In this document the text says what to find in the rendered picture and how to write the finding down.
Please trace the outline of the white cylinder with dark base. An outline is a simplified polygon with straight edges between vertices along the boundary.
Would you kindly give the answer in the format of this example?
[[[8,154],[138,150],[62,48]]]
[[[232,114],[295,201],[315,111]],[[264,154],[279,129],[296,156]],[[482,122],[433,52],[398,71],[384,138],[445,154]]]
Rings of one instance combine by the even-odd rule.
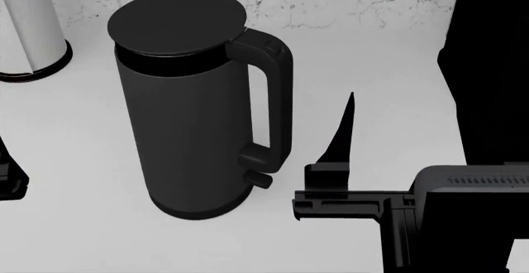
[[[31,72],[0,71],[0,81],[26,83],[44,79],[64,69],[73,59],[52,0],[4,0]]]

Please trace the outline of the tall black appliance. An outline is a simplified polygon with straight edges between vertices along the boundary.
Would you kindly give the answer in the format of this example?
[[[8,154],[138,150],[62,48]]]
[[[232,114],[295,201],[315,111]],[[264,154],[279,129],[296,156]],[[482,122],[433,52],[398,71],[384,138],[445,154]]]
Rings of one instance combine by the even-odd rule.
[[[456,0],[437,63],[467,165],[529,165],[529,0]]]

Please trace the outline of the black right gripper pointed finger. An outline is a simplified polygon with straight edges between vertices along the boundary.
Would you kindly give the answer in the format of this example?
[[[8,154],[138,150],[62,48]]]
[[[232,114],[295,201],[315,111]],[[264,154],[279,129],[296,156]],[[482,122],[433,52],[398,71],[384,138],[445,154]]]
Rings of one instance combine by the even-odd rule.
[[[347,193],[350,149],[355,118],[355,95],[350,93],[340,124],[316,163],[304,168],[304,190],[312,193]]]

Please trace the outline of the black electric kettle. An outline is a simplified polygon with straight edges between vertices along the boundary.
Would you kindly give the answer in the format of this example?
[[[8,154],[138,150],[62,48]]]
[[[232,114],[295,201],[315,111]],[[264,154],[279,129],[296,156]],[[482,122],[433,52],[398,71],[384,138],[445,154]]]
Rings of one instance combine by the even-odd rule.
[[[108,21],[148,195],[168,215],[229,213],[291,151],[293,55],[245,22],[237,0],[134,0]]]

